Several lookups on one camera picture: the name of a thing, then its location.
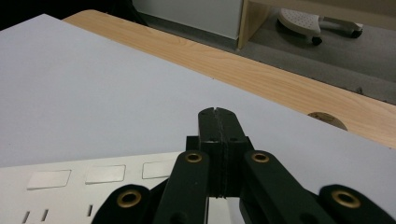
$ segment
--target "wooden table edge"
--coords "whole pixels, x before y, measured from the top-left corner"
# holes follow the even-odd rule
[[[95,10],[81,11],[64,21],[301,113],[331,114],[343,121],[350,132],[396,148],[395,105]]]

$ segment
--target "gray floor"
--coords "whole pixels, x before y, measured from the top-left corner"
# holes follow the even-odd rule
[[[363,34],[353,39],[351,31],[322,22],[323,43],[315,47],[309,37],[276,26],[276,15],[274,8],[241,50],[236,50],[235,40],[143,17],[149,26],[167,33],[396,105],[396,31],[365,25]]]

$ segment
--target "wall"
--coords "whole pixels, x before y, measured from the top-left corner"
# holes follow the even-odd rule
[[[142,13],[237,39],[243,0],[134,0]]]

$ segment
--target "white table surface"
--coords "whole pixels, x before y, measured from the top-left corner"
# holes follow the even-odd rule
[[[388,147],[49,16],[0,32],[0,167],[182,151],[213,106],[305,188],[346,185],[396,217]]]

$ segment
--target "slot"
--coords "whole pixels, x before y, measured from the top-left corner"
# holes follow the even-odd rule
[[[25,217],[23,218],[23,222],[22,223],[26,223],[27,218],[29,217],[29,215],[30,215],[30,211],[27,211],[26,214],[25,214]]]
[[[92,204],[90,204],[90,206],[88,207],[88,217],[90,217],[90,216],[91,216],[91,213],[92,213],[92,208],[93,208],[93,205],[92,205]]]
[[[46,210],[44,211],[43,217],[41,218],[41,221],[45,221],[45,220],[46,220],[47,214],[48,214],[48,213],[49,213],[49,210],[46,209]]]

